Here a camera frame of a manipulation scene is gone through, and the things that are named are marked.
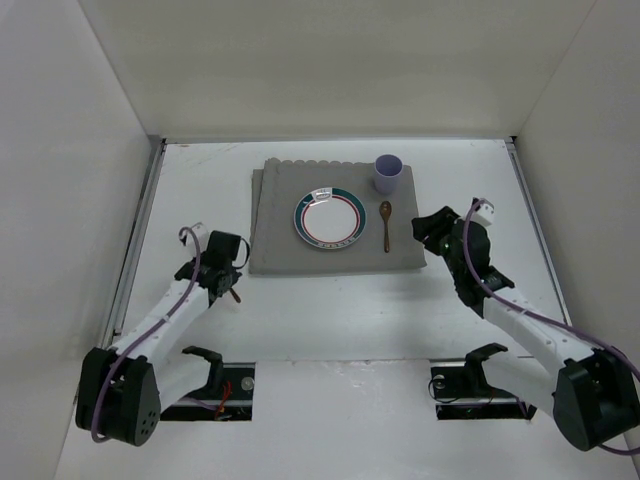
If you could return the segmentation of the brown wooden fork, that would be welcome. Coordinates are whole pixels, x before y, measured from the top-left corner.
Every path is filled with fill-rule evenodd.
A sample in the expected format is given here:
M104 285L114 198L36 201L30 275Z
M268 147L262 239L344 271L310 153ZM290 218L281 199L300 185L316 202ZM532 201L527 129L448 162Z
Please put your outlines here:
M229 289L230 294L232 295L234 301L238 304L240 304L242 302L242 299L240 297L240 295L235 291L235 289L233 287L231 287Z

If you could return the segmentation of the brown wooden spoon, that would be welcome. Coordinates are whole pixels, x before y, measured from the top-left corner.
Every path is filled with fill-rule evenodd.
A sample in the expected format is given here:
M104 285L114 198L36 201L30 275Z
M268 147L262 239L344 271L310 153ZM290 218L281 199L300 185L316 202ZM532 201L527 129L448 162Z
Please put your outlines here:
M390 252L390 232L389 221L392 215L392 205L388 200L383 201L379 206L379 213L383 221L384 228L384 252Z

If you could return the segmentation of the grey cloth placemat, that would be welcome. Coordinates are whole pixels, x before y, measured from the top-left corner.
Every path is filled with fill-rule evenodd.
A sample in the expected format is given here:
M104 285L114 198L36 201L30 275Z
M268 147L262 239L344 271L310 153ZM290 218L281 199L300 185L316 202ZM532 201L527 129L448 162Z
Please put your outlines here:
M361 162L279 160L271 158L257 173L256 203L249 271L266 276L355 275L418 270L426 265L422 246L412 234L418 215L413 173L404 167L395 191L381 195L374 187L374 165ZM362 237L340 250L321 250L304 242L294 229L293 213L307 193L337 187L365 206ZM392 205L390 252L384 252L380 204Z

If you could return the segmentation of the purple cup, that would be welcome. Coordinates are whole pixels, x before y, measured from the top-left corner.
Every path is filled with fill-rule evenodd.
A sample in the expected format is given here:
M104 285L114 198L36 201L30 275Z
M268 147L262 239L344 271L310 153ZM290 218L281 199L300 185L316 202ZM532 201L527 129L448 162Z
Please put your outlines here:
M374 187L381 195L392 194L403 173L404 164L392 154L384 154L374 162Z

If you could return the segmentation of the white plate green red rim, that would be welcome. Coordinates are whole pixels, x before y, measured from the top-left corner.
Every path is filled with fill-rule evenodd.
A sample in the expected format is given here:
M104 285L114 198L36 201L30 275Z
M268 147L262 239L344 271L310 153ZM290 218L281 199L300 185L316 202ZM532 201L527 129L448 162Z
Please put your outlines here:
M353 193L323 187L300 199L293 213L299 237L321 250L340 250L358 241L366 228L367 212Z

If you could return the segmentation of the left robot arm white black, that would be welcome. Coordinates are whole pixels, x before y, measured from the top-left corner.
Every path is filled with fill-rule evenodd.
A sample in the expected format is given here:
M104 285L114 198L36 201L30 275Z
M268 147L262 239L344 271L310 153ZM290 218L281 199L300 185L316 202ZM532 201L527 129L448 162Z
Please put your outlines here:
M187 398L205 407L204 396L219 400L221 413L233 392L221 354L176 344L190 325L225 295L233 295L250 244L243 237L183 227L180 241L191 258L175 273L168 290L137 327L110 346L94 347L84 357L75 424L100 444L119 441L141 446L162 414Z

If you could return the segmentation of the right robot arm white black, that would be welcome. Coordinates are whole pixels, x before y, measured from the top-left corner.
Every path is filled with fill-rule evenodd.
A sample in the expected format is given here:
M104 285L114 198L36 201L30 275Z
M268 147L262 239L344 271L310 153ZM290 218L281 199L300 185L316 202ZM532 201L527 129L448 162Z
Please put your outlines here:
M576 449L605 449L639 425L638 368L619 350L539 313L491 264L494 207L477 199L464 216L445 206L412 220L413 237L442 258L461 302L528 353L491 343L469 352L453 399L504 391L546 413Z

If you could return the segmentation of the left aluminium table rail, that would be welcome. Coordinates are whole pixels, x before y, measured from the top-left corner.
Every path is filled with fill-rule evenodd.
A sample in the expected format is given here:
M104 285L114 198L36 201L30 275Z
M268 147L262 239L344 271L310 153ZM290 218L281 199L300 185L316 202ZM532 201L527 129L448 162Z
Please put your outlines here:
M140 255L166 151L166 139L149 135L151 151L142 181L125 256L117 276L115 291L107 310L98 346L108 347L122 332L138 268Z

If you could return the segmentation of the aluminium table rail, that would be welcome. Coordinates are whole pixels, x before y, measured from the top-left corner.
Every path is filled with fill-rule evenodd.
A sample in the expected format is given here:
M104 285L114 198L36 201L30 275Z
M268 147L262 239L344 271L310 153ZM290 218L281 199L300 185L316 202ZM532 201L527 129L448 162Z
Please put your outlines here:
M98 346L108 347L122 332L138 268L140 255L166 151L166 139L149 135L151 151L142 181L125 256L117 276L115 291L107 310Z
M557 276L555 266L551 258L550 250L548 248L545 235L542 230L542 225L540 223L539 216L537 214L536 207L534 205L533 197L531 195L531 191L529 189L528 183L524 175L522 164L518 155L516 140L517 140L516 137L510 136L510 137L507 137L504 140L504 142L505 142L509 157L511 159L511 163L514 169L516 179L519 183L521 193L524 197L526 208L535 231L537 242L542 252L546 271L552 283L555 297L560 307L562 319L566 324L571 325L572 324L571 316L567 308L565 297L559 283L559 278Z

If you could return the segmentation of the right aluminium table rail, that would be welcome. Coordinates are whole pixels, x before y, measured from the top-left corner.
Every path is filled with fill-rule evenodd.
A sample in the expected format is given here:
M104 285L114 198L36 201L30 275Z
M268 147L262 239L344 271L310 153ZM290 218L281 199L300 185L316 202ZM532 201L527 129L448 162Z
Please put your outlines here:
M505 142L509 157L511 159L511 163L514 169L516 179L519 183L521 193L524 197L526 208L535 231L537 242L542 252L546 271L552 283L555 297L560 307L562 319L566 324L571 325L572 324L571 316L567 308L565 297L559 283L559 278L557 276L555 266L551 258L550 250L548 248L545 235L542 230L542 225L540 223L539 216L537 214L536 207L534 205L533 197L531 195L531 191L529 189L528 183L524 175L522 164L518 155L516 140L517 140L516 137L510 136L510 137L507 137L504 140L504 142Z

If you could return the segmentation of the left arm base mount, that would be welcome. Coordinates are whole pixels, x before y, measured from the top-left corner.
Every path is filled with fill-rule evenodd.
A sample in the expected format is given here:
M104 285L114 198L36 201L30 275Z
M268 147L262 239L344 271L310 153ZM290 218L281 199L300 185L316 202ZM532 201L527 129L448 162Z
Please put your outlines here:
M168 357L158 387L160 419L173 422L244 422L253 414L256 365L186 347Z

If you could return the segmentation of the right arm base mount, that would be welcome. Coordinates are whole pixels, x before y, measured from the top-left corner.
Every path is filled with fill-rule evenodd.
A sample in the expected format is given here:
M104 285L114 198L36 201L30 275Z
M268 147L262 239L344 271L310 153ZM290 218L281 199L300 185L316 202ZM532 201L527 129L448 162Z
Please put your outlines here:
M490 343L463 359L431 364L428 393L439 421L523 420L534 418L537 408L510 392L491 386L483 363L508 349Z

